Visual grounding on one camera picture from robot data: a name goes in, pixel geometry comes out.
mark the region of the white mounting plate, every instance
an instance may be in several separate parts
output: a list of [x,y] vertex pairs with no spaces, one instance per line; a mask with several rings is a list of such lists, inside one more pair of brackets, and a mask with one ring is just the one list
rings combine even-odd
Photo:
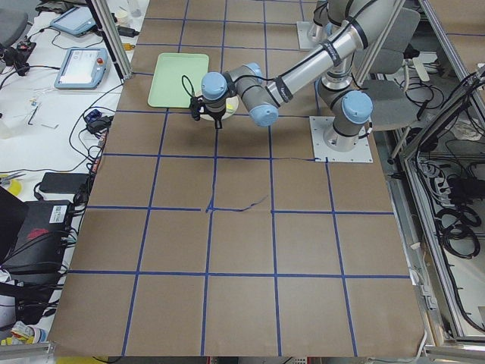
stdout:
[[359,139],[354,149],[349,152],[337,152],[324,142],[324,130],[333,123],[333,117],[311,116],[311,140],[313,142],[313,154],[317,162],[348,162],[348,163],[372,163],[371,148],[367,138]]
[[296,29],[298,30],[298,43],[300,49],[313,49],[315,44],[308,38],[308,30],[311,27],[309,21],[297,21]]

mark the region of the chair backrest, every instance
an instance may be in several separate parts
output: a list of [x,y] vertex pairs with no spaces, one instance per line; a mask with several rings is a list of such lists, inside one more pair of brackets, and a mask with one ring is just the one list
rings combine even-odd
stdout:
[[4,47],[13,45],[27,27],[28,15],[24,11],[0,8],[0,43]]
[[[420,19],[421,16],[417,11],[408,8],[401,9],[369,73],[394,74],[397,72],[402,66],[404,51],[411,42]],[[360,63],[365,52],[355,53],[356,64]]]

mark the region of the chair seat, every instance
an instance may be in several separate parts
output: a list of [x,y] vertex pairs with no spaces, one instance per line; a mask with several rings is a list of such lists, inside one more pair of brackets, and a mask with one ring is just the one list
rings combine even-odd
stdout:
[[399,129],[415,122],[419,108],[394,81],[366,80],[362,88],[374,104],[371,118],[375,131]]
[[0,8],[0,43],[4,47],[13,45],[27,27],[27,13]]

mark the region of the power adapter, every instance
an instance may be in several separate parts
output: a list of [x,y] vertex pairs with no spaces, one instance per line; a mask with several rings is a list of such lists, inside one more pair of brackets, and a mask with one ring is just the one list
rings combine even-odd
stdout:
[[139,35],[139,32],[134,30],[133,28],[118,27],[118,34],[120,34],[121,36],[129,36],[133,38],[134,36]]

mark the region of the metal post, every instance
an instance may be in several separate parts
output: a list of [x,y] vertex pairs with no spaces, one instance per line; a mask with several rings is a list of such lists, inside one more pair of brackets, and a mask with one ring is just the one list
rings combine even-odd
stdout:
[[380,49],[382,48],[384,42],[386,41],[387,35],[391,31],[394,22],[396,21],[399,12],[401,11],[402,6],[404,5],[405,0],[395,0],[394,1],[394,8],[392,16],[389,20],[389,23],[384,28],[384,31],[380,34],[379,38],[374,42],[373,45],[369,47],[367,52],[365,53],[364,59],[362,59],[362,63],[358,68],[357,72],[355,73],[355,82],[358,86],[362,86],[365,78],[367,77],[369,70],[374,63],[377,54],[379,53]]
[[133,69],[124,51],[120,35],[114,25],[113,16],[106,0],[86,0],[92,17],[105,41],[106,48],[121,80],[132,77]]

